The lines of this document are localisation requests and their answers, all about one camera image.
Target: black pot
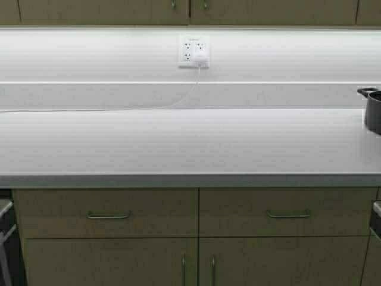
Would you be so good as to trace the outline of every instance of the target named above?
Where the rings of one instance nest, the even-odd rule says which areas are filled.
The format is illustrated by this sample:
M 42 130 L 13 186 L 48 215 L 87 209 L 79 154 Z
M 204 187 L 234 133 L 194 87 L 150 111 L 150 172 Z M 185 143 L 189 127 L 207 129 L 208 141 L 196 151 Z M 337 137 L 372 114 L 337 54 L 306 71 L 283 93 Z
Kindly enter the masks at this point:
M 381 134 L 381 91 L 376 88 L 361 88 L 357 92 L 368 99 L 365 125 L 369 130 Z

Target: outlet cover plate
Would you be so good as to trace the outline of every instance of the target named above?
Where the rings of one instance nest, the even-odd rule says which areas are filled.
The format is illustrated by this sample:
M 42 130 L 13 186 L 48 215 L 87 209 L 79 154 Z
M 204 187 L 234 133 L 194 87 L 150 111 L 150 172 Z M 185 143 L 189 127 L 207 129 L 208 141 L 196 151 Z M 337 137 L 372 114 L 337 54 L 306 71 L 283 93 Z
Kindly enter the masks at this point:
M 210 39 L 209 36 L 200 35 L 181 35 L 179 37 L 179 67 L 198 67 L 194 61 L 196 48 L 202 46 L 208 60 L 201 66 L 207 68 L 210 66 Z

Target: countertop edge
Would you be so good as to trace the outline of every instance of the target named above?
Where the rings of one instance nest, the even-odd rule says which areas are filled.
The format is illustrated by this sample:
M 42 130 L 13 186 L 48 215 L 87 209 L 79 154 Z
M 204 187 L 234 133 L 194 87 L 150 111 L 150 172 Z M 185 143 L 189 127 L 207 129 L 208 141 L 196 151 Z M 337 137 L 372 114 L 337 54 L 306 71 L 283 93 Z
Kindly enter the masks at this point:
M 1 189 L 15 188 L 206 188 L 381 186 L 377 174 L 269 175 L 41 175 L 0 176 Z

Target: wall outlet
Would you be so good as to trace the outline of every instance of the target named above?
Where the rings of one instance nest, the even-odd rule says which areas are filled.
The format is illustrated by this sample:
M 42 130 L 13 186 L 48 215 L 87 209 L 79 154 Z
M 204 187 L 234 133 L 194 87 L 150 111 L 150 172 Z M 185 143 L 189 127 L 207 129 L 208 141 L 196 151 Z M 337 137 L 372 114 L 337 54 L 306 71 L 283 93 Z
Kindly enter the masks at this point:
M 180 36 L 179 67 L 209 67 L 210 41 L 208 36 Z

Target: pot handle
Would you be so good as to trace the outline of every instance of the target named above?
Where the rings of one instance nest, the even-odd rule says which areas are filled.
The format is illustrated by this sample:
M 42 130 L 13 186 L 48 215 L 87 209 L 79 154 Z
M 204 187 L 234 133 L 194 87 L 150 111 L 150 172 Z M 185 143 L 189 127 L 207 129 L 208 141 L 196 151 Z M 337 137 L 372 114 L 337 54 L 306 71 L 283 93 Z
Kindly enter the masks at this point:
M 365 98 L 368 98 L 368 95 L 374 91 L 379 91 L 379 89 L 377 89 L 377 88 L 360 88 L 360 89 L 357 89 L 357 92 L 359 94 L 362 94 Z

